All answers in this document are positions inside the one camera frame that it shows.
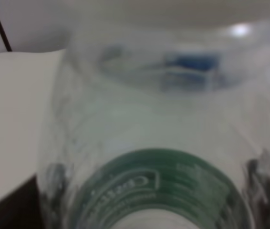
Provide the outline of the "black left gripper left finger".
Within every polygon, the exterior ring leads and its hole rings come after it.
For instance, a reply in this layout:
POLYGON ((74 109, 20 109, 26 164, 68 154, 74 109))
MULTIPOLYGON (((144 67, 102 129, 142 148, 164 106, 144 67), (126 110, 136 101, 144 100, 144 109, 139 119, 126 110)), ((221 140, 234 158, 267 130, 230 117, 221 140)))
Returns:
POLYGON ((0 201, 0 229, 43 229, 36 176, 0 201))

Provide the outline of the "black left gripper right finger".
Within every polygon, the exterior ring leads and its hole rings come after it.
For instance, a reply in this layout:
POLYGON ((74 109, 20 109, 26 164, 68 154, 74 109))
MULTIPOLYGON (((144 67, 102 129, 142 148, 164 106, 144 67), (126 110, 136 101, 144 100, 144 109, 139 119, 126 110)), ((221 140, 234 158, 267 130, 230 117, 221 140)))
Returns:
POLYGON ((270 153, 247 163, 247 200, 257 229, 270 229, 270 153))

